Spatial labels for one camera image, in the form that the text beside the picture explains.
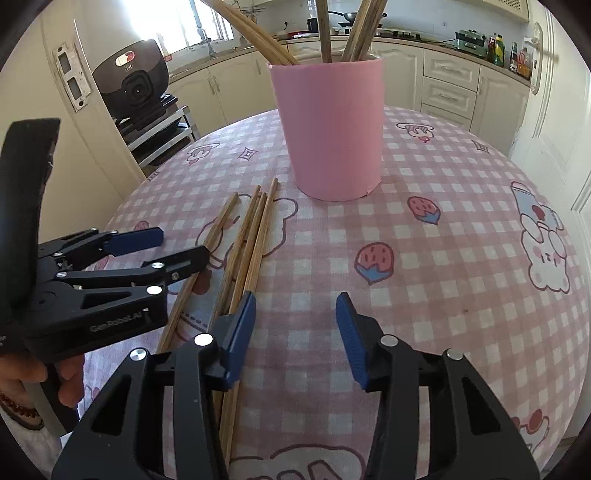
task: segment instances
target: bracelet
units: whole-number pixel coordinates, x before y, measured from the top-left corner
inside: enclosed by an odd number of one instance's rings
[[[39,416],[39,412],[36,408],[26,408],[21,405],[18,405],[2,392],[0,392],[0,401],[3,402],[7,408],[10,408],[10,410],[12,410],[15,413],[18,413],[19,415],[22,415],[23,417],[29,417],[34,419]]]

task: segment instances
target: window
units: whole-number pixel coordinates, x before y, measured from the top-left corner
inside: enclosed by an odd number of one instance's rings
[[[227,20],[199,0],[124,0],[131,24],[138,35],[153,38],[163,55],[191,50],[201,43],[198,28],[215,40],[232,40]]]

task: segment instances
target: blue gripper pad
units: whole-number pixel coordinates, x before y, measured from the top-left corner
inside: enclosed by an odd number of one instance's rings
[[[114,257],[119,257],[139,250],[159,247],[163,242],[164,232],[156,226],[145,230],[118,233],[105,242],[103,250]]]
[[[357,328],[357,316],[349,295],[346,292],[341,293],[336,299],[336,323],[345,345],[353,378],[365,390],[369,385],[367,351]]]
[[[240,315],[236,330],[228,348],[228,363],[224,380],[228,388],[240,378],[248,343],[251,341],[252,330],[256,319],[256,298],[251,292],[246,292],[236,311]]]

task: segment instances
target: pink cup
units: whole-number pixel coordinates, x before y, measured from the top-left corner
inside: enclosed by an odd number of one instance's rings
[[[269,69],[297,187],[333,202],[373,191],[381,181],[382,60]]]

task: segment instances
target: pink checkered tablecloth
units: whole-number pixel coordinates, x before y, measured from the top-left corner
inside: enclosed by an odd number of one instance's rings
[[[379,394],[353,382],[335,322],[341,291],[416,349],[465,352],[540,467],[571,419],[587,365],[589,314],[579,259],[560,218],[520,169],[474,135],[400,108],[386,107],[385,118],[382,183],[367,197],[327,203],[300,192],[272,111],[185,148],[109,223],[120,231],[165,231],[161,248],[95,268],[135,267],[201,243],[225,199],[241,194],[185,308],[178,345],[207,328],[253,186],[268,190],[275,176],[281,183],[242,374],[233,480],[360,479]],[[169,306],[179,288],[171,286]],[[155,351],[160,333],[88,354],[80,408],[131,349]],[[418,474],[428,461],[428,404],[421,398]],[[170,405],[166,410],[170,416]],[[169,475],[171,437],[165,429]]]

